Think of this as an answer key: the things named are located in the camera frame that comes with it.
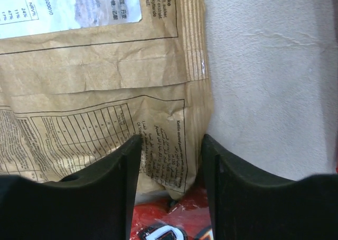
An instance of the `black printed line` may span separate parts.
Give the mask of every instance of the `black printed line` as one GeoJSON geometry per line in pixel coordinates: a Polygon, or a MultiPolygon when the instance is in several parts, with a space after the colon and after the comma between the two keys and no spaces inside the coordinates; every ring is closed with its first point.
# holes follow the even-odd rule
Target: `black printed line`
{"type": "Polygon", "coordinates": [[[122,105],[120,105],[120,108],[121,108],[121,112],[122,112],[122,114],[123,114],[123,116],[124,116],[124,118],[125,118],[125,124],[126,124],[126,126],[127,126],[127,131],[128,131],[129,137],[130,137],[131,134],[130,134],[130,132],[129,132],[129,127],[128,127],[126,115],[125,115],[125,112],[124,112],[123,109],[122,109],[122,105]]]}
{"type": "MultiPolygon", "coordinates": [[[[25,134],[25,132],[24,132],[23,130],[21,130],[21,133],[22,133],[23,135],[25,135],[25,136],[26,136],[26,139],[28,140],[28,137],[27,137],[27,135],[25,134]]],[[[21,146],[22,146],[23,150],[26,152],[26,155],[29,155],[29,153],[27,152],[25,146],[23,146],[23,144],[22,144],[21,137],[20,137],[20,142],[21,142],[21,146]]],[[[34,171],[35,171],[36,179],[37,179],[37,173],[36,173],[34,164],[33,164],[32,160],[31,160],[31,157],[27,156],[26,158],[28,158],[28,160],[31,162],[31,165],[32,165],[32,167],[33,167],[33,169],[34,169],[34,171]]]]}
{"type": "Polygon", "coordinates": [[[36,13],[36,16],[37,16],[37,19],[34,19],[34,20],[39,20],[39,15],[38,15],[37,9],[35,7],[35,2],[33,4],[34,4],[34,10],[35,10],[35,13],[36,13]]]}
{"type": "Polygon", "coordinates": [[[8,173],[15,173],[15,172],[19,172],[20,173],[20,172],[25,172],[25,171],[29,171],[29,172],[34,171],[35,172],[35,170],[19,170],[19,171],[9,171],[8,173]]]}
{"type": "Polygon", "coordinates": [[[109,108],[113,108],[113,107],[108,107],[108,108],[107,108],[107,111],[108,111],[108,114],[109,114],[109,118],[110,118],[110,121],[111,121],[111,125],[112,125],[112,127],[114,128],[114,132],[115,132],[116,137],[117,137],[118,141],[120,142],[120,146],[121,146],[122,143],[121,143],[121,141],[120,141],[120,138],[119,138],[119,136],[118,136],[118,133],[116,132],[116,129],[115,129],[115,126],[114,126],[114,122],[112,121],[112,118],[111,118],[111,114],[110,114],[109,108]]]}
{"type": "MultiPolygon", "coordinates": [[[[125,132],[125,131],[127,131],[127,130],[120,131],[117,134],[121,134],[121,133],[123,134],[123,132],[125,132]]],[[[106,136],[104,138],[97,138],[97,139],[94,139],[93,142],[98,141],[98,140],[102,140],[102,139],[108,139],[108,138],[111,138],[111,136],[106,136]]],[[[80,143],[86,143],[86,142],[92,142],[92,141],[85,141],[85,142],[79,141],[79,142],[68,143],[66,145],[80,144],[80,143]]]]}
{"type": "Polygon", "coordinates": [[[189,166],[188,166],[188,159],[186,156],[186,136],[185,136],[185,100],[183,100],[183,125],[184,125],[184,152],[185,152],[185,165],[186,165],[186,174],[185,174],[185,181],[184,181],[184,192],[186,189],[186,179],[188,177],[189,166]]]}
{"type": "Polygon", "coordinates": [[[104,135],[104,132],[102,131],[100,122],[99,122],[99,120],[98,120],[98,118],[97,118],[97,115],[96,115],[95,111],[94,111],[93,113],[94,113],[94,116],[95,116],[95,118],[96,118],[97,125],[99,126],[99,128],[100,128],[100,130],[101,130],[102,137],[104,138],[104,140],[106,141],[106,143],[107,143],[107,145],[108,145],[108,147],[109,147],[109,153],[110,153],[110,152],[112,151],[112,149],[111,149],[111,147],[109,146],[109,142],[107,141],[107,139],[106,139],[106,137],[105,137],[105,135],[104,135]]]}
{"type": "Polygon", "coordinates": [[[92,136],[90,135],[90,132],[89,132],[89,130],[88,130],[88,126],[87,126],[87,124],[86,124],[86,122],[85,122],[85,119],[83,118],[83,116],[82,116],[82,114],[80,114],[80,117],[81,117],[81,119],[82,119],[82,121],[83,121],[83,123],[86,125],[86,127],[87,127],[87,133],[88,133],[88,136],[89,136],[89,138],[90,138],[90,141],[88,141],[88,142],[91,142],[92,144],[93,144],[93,147],[94,147],[94,149],[98,152],[98,153],[100,153],[99,152],[99,150],[97,149],[97,147],[95,146],[95,143],[94,143],[94,141],[96,141],[96,140],[94,140],[93,138],[92,138],[92,136]]]}
{"type": "MultiPolygon", "coordinates": [[[[60,129],[60,132],[62,133],[62,136],[63,136],[64,140],[65,140],[66,143],[67,143],[66,145],[64,145],[64,144],[62,144],[62,145],[63,145],[63,146],[68,146],[69,149],[70,149],[71,151],[73,151],[74,155],[76,155],[76,152],[70,147],[70,145],[68,144],[67,139],[65,138],[65,136],[64,136],[64,134],[63,134],[63,132],[62,132],[62,129],[61,129],[60,124],[59,124],[59,119],[58,119],[58,117],[56,117],[56,120],[57,120],[58,127],[59,127],[59,129],[60,129]]],[[[69,153],[69,152],[68,152],[68,154],[69,154],[70,158],[71,158],[72,160],[74,160],[72,154],[69,153]]]]}
{"type": "Polygon", "coordinates": [[[0,55],[22,54],[22,53],[31,53],[31,52],[41,52],[41,51],[57,50],[57,49],[70,49],[70,48],[74,48],[74,47],[112,45],[112,44],[132,43],[132,42],[142,42],[142,41],[153,41],[153,40],[164,40],[164,39],[174,39],[174,38],[178,38],[178,36],[160,37],[160,38],[152,38],[152,39],[144,39],[144,40],[130,40],[130,41],[91,43],[91,44],[73,45],[73,46],[57,46],[57,47],[49,47],[47,49],[33,49],[33,50],[24,50],[24,51],[15,51],[15,52],[0,53],[0,55]]]}
{"type": "MultiPolygon", "coordinates": [[[[75,135],[76,135],[76,138],[77,138],[78,141],[80,142],[78,133],[75,131],[75,128],[74,128],[72,122],[70,121],[69,116],[67,116],[67,119],[68,119],[70,125],[72,126],[72,129],[74,130],[74,133],[75,133],[75,135]]],[[[86,150],[85,150],[85,148],[82,146],[81,143],[80,143],[80,145],[81,145],[81,148],[83,149],[84,153],[86,153],[86,150]]],[[[81,155],[83,156],[83,161],[85,161],[86,159],[85,159],[85,156],[84,156],[83,152],[80,152],[80,153],[81,153],[81,155]]]]}
{"type": "Polygon", "coordinates": [[[122,131],[122,127],[121,127],[120,121],[119,121],[119,119],[118,119],[118,115],[117,115],[117,111],[116,111],[116,108],[115,108],[115,107],[114,107],[114,110],[115,110],[115,114],[116,114],[117,122],[118,122],[118,124],[119,124],[119,126],[120,126],[120,129],[121,129],[121,131],[122,131]]]}
{"type": "MultiPolygon", "coordinates": [[[[176,102],[176,101],[182,101],[184,99],[172,99],[172,100],[164,100],[164,99],[159,99],[159,98],[155,98],[155,97],[152,97],[152,96],[148,96],[148,95],[139,95],[139,96],[135,96],[135,97],[131,97],[131,98],[127,98],[127,99],[121,99],[121,100],[116,100],[116,101],[110,101],[110,102],[105,102],[105,103],[101,103],[101,104],[96,104],[96,105],[92,105],[90,107],[84,107],[84,108],[78,108],[78,109],[75,109],[75,110],[68,110],[68,111],[52,111],[53,113],[66,113],[66,112],[75,112],[75,111],[82,111],[82,110],[85,110],[85,109],[92,109],[92,108],[95,108],[95,107],[98,107],[100,105],[107,105],[107,104],[114,104],[114,103],[117,103],[117,102],[120,102],[120,101],[128,101],[128,100],[131,100],[131,99],[137,99],[137,98],[141,98],[141,97],[147,97],[147,98],[150,98],[150,99],[156,99],[156,100],[160,100],[162,102],[176,102]]],[[[117,107],[119,106],[120,104],[116,104],[116,105],[109,105],[107,107],[103,107],[103,108],[110,108],[110,107],[117,107]]],[[[0,105],[0,107],[8,107],[8,108],[11,108],[7,105],[0,105]]],[[[51,111],[40,111],[40,112],[13,112],[13,113],[16,113],[16,114],[26,114],[26,113],[50,113],[51,111]]],[[[69,114],[69,115],[62,115],[62,116],[71,116],[71,115],[74,115],[74,114],[82,114],[82,113],[72,113],[72,114],[69,114]]]]}
{"type": "MultiPolygon", "coordinates": [[[[40,134],[39,132],[38,132],[37,134],[38,134],[38,136],[40,137],[40,140],[42,141],[41,134],[40,134]]],[[[57,171],[57,169],[56,169],[56,167],[55,167],[53,161],[52,161],[52,160],[50,159],[50,157],[48,156],[47,151],[45,150],[44,145],[41,144],[40,141],[39,141],[39,143],[40,143],[40,148],[44,150],[44,154],[41,153],[40,155],[41,155],[42,157],[45,156],[45,159],[48,159],[48,160],[51,162],[52,165],[49,164],[49,166],[50,166],[51,168],[54,167],[54,170],[55,170],[54,173],[55,173],[56,175],[58,175],[60,178],[62,178],[62,176],[58,173],[58,171],[57,171]]]]}
{"type": "MultiPolygon", "coordinates": [[[[9,116],[7,116],[7,117],[11,117],[11,119],[15,122],[15,119],[14,119],[14,115],[13,114],[11,114],[10,112],[9,112],[9,116]]],[[[5,134],[5,136],[6,136],[6,140],[7,141],[9,141],[10,139],[9,139],[9,137],[8,137],[8,134],[7,134],[7,132],[4,132],[4,134],[5,134]]],[[[17,166],[17,163],[16,163],[16,161],[14,160],[14,158],[12,157],[12,153],[14,153],[14,151],[13,151],[13,146],[11,146],[11,145],[9,145],[9,147],[8,147],[8,157],[10,157],[11,159],[12,159],[12,161],[15,163],[15,165],[16,165],[16,168],[17,168],[17,171],[19,171],[19,167],[17,166]]]]}
{"type": "Polygon", "coordinates": [[[129,112],[130,120],[132,121],[132,125],[133,125],[133,128],[134,128],[134,134],[136,134],[136,130],[135,130],[134,122],[133,122],[133,119],[132,119],[132,115],[130,114],[129,106],[128,106],[128,104],[126,104],[126,105],[127,105],[127,109],[128,109],[128,112],[129,112]]]}
{"type": "MultiPolygon", "coordinates": [[[[79,115],[79,114],[74,115],[74,119],[75,119],[76,123],[78,124],[79,129],[81,130],[81,133],[82,133],[84,142],[86,143],[86,145],[87,145],[89,151],[91,152],[91,149],[89,148],[89,145],[87,144],[87,140],[86,140],[85,134],[84,134],[83,131],[82,131],[82,128],[81,128],[81,126],[80,126],[80,124],[79,124],[79,122],[78,122],[78,119],[76,118],[76,116],[78,116],[78,115],[79,115]]],[[[83,159],[84,159],[84,165],[86,166],[85,156],[83,156],[83,159]]]]}
{"type": "Polygon", "coordinates": [[[177,3],[175,0],[175,18],[176,18],[176,33],[177,33],[177,38],[179,37],[179,27],[177,26],[177,3]]]}
{"type": "Polygon", "coordinates": [[[26,8],[27,8],[27,11],[29,12],[29,10],[30,10],[30,9],[28,8],[28,4],[27,4],[27,1],[26,1],[26,0],[25,0],[25,3],[26,3],[26,8]]]}
{"type": "MultiPolygon", "coordinates": [[[[46,130],[47,130],[47,135],[48,135],[49,140],[50,140],[50,142],[51,142],[51,146],[52,146],[53,150],[56,152],[56,150],[55,150],[55,148],[54,148],[54,145],[53,145],[53,142],[52,142],[52,139],[51,139],[51,136],[50,136],[50,132],[48,132],[48,126],[47,126],[47,124],[46,124],[46,120],[45,120],[44,118],[41,118],[41,119],[42,119],[42,122],[43,122],[43,124],[44,124],[46,130]]],[[[63,160],[62,160],[62,157],[61,157],[58,153],[55,153],[55,156],[57,156],[57,157],[59,158],[59,160],[62,162],[64,171],[67,173],[67,169],[66,169],[66,167],[65,167],[65,165],[64,165],[64,162],[63,162],[63,160]]]]}
{"type": "MultiPolygon", "coordinates": [[[[24,119],[24,120],[27,120],[27,121],[29,122],[29,124],[32,126],[32,129],[31,129],[32,133],[34,133],[35,136],[37,137],[37,133],[36,133],[36,131],[35,131],[34,128],[33,128],[32,120],[31,120],[30,118],[25,117],[25,118],[17,118],[17,119],[24,119]]],[[[22,131],[22,133],[26,136],[26,139],[27,139],[27,141],[28,141],[29,138],[28,138],[28,136],[26,135],[26,133],[25,133],[24,131],[22,131]]],[[[23,146],[23,149],[25,150],[25,152],[27,153],[27,155],[29,155],[29,153],[28,153],[27,150],[25,149],[25,146],[23,146]]],[[[36,170],[35,167],[34,167],[34,163],[32,162],[32,159],[31,159],[30,157],[27,157],[27,158],[29,159],[29,161],[30,161],[31,164],[32,164],[32,167],[33,167],[33,169],[34,169],[34,171],[35,171],[35,174],[36,174],[36,179],[37,179],[37,180],[39,179],[39,177],[38,177],[38,175],[37,175],[37,171],[39,171],[39,172],[42,174],[42,177],[44,177],[45,180],[48,180],[48,177],[46,176],[46,174],[44,173],[44,171],[42,171],[41,168],[40,168],[39,170],[36,170]]]]}
{"type": "MultiPolygon", "coordinates": [[[[72,140],[72,142],[74,143],[74,140],[73,140],[72,136],[70,135],[70,132],[69,132],[69,130],[68,130],[67,126],[65,125],[65,123],[64,123],[64,121],[63,121],[62,118],[61,118],[61,121],[62,121],[62,123],[63,123],[63,125],[64,125],[64,128],[67,130],[67,132],[68,132],[68,134],[69,134],[69,138],[70,138],[70,139],[72,140]]],[[[75,155],[78,157],[78,160],[79,160],[79,163],[80,163],[80,158],[79,158],[78,153],[76,152],[75,155]]]]}
{"type": "Polygon", "coordinates": [[[96,130],[95,130],[95,127],[93,126],[93,123],[91,122],[91,119],[90,119],[90,117],[89,117],[89,114],[86,112],[86,115],[87,115],[87,117],[88,117],[88,120],[89,120],[89,122],[90,122],[90,125],[91,125],[91,127],[93,128],[93,130],[94,130],[94,133],[95,133],[95,135],[96,135],[96,137],[97,137],[97,141],[100,143],[100,145],[101,145],[101,147],[99,148],[99,149],[96,149],[98,152],[99,152],[99,154],[100,154],[100,156],[101,156],[101,158],[102,158],[102,156],[105,156],[105,155],[102,155],[101,154],[101,149],[103,148],[103,146],[102,146],[102,144],[101,144],[101,142],[100,142],[100,138],[98,137],[98,135],[97,135],[97,133],[96,133],[96,130]]]}
{"type": "Polygon", "coordinates": [[[101,155],[101,153],[100,153],[101,158],[102,158],[102,156],[106,156],[106,155],[107,155],[107,152],[106,152],[106,150],[104,149],[104,147],[103,147],[103,145],[102,145],[102,143],[101,143],[101,141],[100,141],[99,136],[97,135],[96,128],[95,128],[95,126],[93,125],[93,123],[91,122],[91,118],[90,118],[90,116],[89,116],[89,113],[87,113],[87,116],[88,116],[88,119],[89,119],[89,121],[90,121],[91,127],[93,128],[93,130],[94,130],[94,132],[95,132],[95,135],[96,135],[96,137],[97,137],[97,139],[98,139],[98,141],[99,141],[99,143],[100,143],[100,145],[101,145],[101,149],[103,149],[103,150],[105,151],[105,154],[104,154],[104,155],[101,155]]]}
{"type": "Polygon", "coordinates": [[[58,122],[58,117],[50,117],[50,118],[51,118],[51,120],[52,120],[53,128],[54,128],[54,130],[55,130],[55,139],[57,138],[57,139],[58,139],[58,142],[62,145],[62,146],[60,146],[60,149],[59,149],[59,152],[60,152],[60,154],[61,154],[61,157],[65,158],[67,161],[68,161],[68,160],[72,160],[72,161],[73,161],[73,164],[75,165],[74,158],[72,157],[71,153],[69,153],[69,152],[67,151],[67,149],[64,147],[65,145],[61,143],[60,137],[59,137],[59,135],[58,135],[58,133],[57,133],[57,128],[56,128],[56,127],[58,127],[58,128],[60,129],[60,133],[62,133],[62,135],[63,135],[63,132],[62,132],[62,130],[61,130],[61,128],[60,128],[60,125],[59,125],[59,122],[58,122]]]}
{"type": "MultiPolygon", "coordinates": [[[[104,122],[106,123],[106,119],[105,119],[105,116],[104,116],[104,114],[103,114],[103,112],[102,112],[102,109],[100,109],[100,111],[101,111],[102,118],[104,119],[104,122]]],[[[108,124],[106,123],[106,125],[107,125],[108,133],[109,133],[109,135],[110,135],[110,137],[111,137],[111,140],[112,140],[112,142],[113,142],[113,144],[114,144],[114,147],[115,147],[115,149],[116,149],[117,147],[116,147],[116,144],[115,144],[115,142],[114,142],[114,139],[112,138],[112,135],[111,135],[111,133],[110,133],[108,124]]]]}

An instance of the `white label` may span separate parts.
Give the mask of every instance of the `white label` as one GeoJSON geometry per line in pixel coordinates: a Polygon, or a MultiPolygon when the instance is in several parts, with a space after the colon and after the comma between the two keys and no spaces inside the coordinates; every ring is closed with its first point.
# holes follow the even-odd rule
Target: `white label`
{"type": "Polygon", "coordinates": [[[141,18],[139,0],[0,0],[0,39],[141,18]]]}

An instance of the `red object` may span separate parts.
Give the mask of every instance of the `red object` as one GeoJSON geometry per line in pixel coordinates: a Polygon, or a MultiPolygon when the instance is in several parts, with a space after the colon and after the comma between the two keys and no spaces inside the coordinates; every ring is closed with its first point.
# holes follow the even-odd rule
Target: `red object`
{"type": "Polygon", "coordinates": [[[168,199],[134,208],[130,240],[213,240],[206,190],[194,186],[175,206],[168,199]]]}

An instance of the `black border line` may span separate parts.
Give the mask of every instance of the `black border line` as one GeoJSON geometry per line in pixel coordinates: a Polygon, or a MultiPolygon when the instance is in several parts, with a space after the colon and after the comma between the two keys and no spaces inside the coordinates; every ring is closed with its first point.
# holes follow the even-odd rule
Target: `black border line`
{"type": "Polygon", "coordinates": [[[186,134],[185,134],[185,100],[183,100],[183,125],[184,125],[184,150],[185,150],[185,165],[186,165],[186,174],[185,174],[185,182],[184,182],[184,192],[186,191],[186,179],[188,177],[188,171],[189,171],[189,166],[188,166],[188,159],[186,157],[186,134]]]}
{"type": "Polygon", "coordinates": [[[34,50],[24,50],[24,51],[15,51],[15,52],[6,52],[0,53],[1,55],[10,55],[10,54],[22,54],[22,53],[30,53],[30,52],[39,52],[39,51],[49,51],[49,50],[57,50],[57,49],[69,49],[73,47],[84,47],[84,46],[97,46],[97,45],[111,45],[111,44],[120,44],[120,43],[131,43],[131,42],[142,42],[142,41],[154,41],[154,40],[164,40],[164,39],[174,39],[179,38],[179,29],[177,26],[177,1],[175,0],[175,22],[176,22],[176,36],[169,37],[159,37],[159,38],[150,38],[150,39],[142,39],[142,40],[129,40],[129,41],[115,41],[115,42],[103,42],[103,43],[92,43],[92,44],[83,44],[83,45],[72,45],[72,46],[57,46],[57,47],[49,47],[47,49],[34,49],[34,50]]]}
{"type": "MultiPolygon", "coordinates": [[[[95,105],[91,105],[89,107],[78,108],[78,109],[74,109],[74,110],[67,110],[67,111],[41,111],[41,112],[14,112],[13,111],[13,113],[15,113],[15,114],[30,114],[30,113],[55,113],[55,112],[57,112],[57,113],[64,113],[64,112],[75,112],[75,111],[85,110],[85,109],[88,109],[88,108],[98,107],[98,106],[104,105],[104,104],[116,103],[116,102],[120,102],[120,101],[127,101],[127,100],[137,99],[137,98],[141,98],[141,97],[148,97],[148,98],[160,100],[160,101],[163,101],[163,102],[172,102],[172,101],[181,101],[181,100],[184,101],[185,100],[185,99],[170,99],[170,100],[165,100],[165,99],[159,99],[159,98],[156,98],[156,97],[152,97],[152,96],[144,95],[143,94],[143,95],[127,98],[127,99],[120,99],[120,100],[115,100],[115,101],[109,101],[109,102],[105,102],[105,103],[101,103],[101,104],[95,104],[95,105]]],[[[117,106],[117,105],[108,105],[106,107],[114,107],[114,106],[117,106]]],[[[8,105],[0,105],[0,107],[11,108],[8,105]]]]}

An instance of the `brown paper bag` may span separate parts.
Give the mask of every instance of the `brown paper bag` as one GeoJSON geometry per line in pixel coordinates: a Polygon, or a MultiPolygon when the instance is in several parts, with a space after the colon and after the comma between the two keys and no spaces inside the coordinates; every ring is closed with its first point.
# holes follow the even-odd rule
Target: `brown paper bag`
{"type": "Polygon", "coordinates": [[[60,13],[53,0],[0,20],[1,174],[58,181],[136,133],[139,193],[193,184],[213,108],[203,0],[129,1],[75,0],[73,30],[39,24],[60,13]]]}

